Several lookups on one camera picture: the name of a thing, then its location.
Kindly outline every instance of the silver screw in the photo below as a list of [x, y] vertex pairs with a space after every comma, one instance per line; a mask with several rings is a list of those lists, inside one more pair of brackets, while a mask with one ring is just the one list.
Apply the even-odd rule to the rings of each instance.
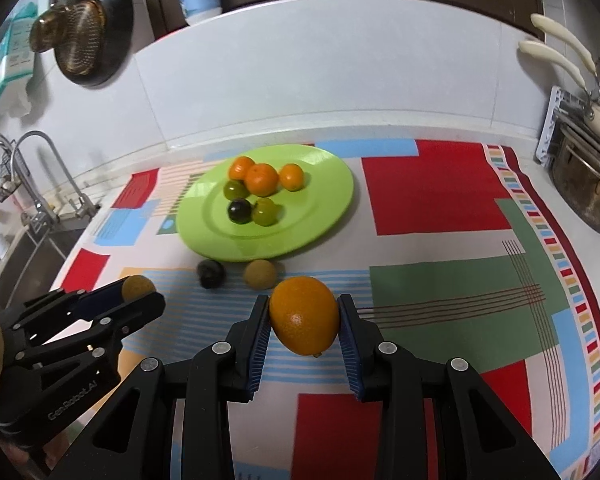
[[458, 372], [465, 372], [469, 369], [469, 363], [461, 357], [451, 359], [451, 367]]
[[216, 354], [226, 354], [229, 350], [231, 350], [231, 345], [227, 341], [218, 341], [211, 347], [211, 349]]
[[140, 363], [140, 369], [143, 372], [152, 372], [158, 367], [158, 359], [155, 357], [148, 357], [147, 359], [142, 359]]
[[398, 351], [398, 347], [391, 341], [382, 341], [378, 345], [378, 350], [383, 354], [395, 354]]

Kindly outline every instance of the stainless steel pot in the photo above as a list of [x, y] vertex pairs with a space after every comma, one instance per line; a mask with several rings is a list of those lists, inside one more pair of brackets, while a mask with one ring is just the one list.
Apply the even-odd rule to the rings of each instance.
[[567, 124], [552, 165], [552, 179], [567, 204], [592, 229], [600, 233], [600, 146]]

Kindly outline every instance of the wall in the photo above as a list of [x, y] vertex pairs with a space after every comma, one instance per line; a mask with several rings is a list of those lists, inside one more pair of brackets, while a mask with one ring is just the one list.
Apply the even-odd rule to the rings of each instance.
[[[585, 0], [547, 0], [547, 12], [600, 44], [600, 19], [584, 34], [596, 15]], [[136, 17], [138, 52], [112, 81], [76, 86], [47, 52], [29, 86], [32, 112], [0, 118], [0, 131], [44, 130], [84, 183], [147, 153], [270, 131], [394, 124], [535, 138], [562, 77], [517, 53], [517, 29], [422, 0], [282, 0], [142, 50], [148, 18]], [[42, 144], [23, 151], [41, 189], [64, 180]]]

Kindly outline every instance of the colorful patterned tablecloth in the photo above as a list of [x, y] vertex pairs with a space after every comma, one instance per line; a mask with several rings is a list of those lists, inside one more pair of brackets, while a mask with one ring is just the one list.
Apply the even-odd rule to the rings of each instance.
[[[419, 358], [467, 359], [562, 478], [582, 478], [600, 457], [600, 311], [513, 150], [411, 139], [316, 145], [350, 167], [354, 203], [321, 240], [278, 259], [285, 275], [351, 294], [385, 338]], [[227, 265], [223, 288], [202, 289], [202, 258], [174, 222], [190, 184], [233, 155], [135, 174], [64, 277], [67, 290], [133, 273], [154, 281], [167, 308], [124, 340], [136, 361], [191, 358], [251, 311], [244, 266]], [[350, 394], [337, 340], [314, 359], [272, 334], [260, 391], [230, 406], [237, 478], [371, 479], [379, 413]]]

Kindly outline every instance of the tangerine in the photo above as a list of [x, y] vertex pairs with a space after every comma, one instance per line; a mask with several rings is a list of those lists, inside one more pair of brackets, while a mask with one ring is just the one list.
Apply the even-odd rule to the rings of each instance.
[[271, 327], [298, 355], [318, 357], [338, 335], [340, 313], [333, 293], [320, 280], [295, 276], [280, 282], [269, 300]]
[[254, 164], [244, 177], [244, 185], [255, 196], [269, 196], [278, 188], [278, 172], [269, 164]]
[[229, 178], [231, 180], [244, 180], [249, 168], [254, 164], [253, 159], [248, 156], [241, 155], [237, 157], [229, 167]]
[[289, 191], [298, 191], [304, 187], [304, 171], [297, 164], [285, 164], [279, 175], [280, 184]]

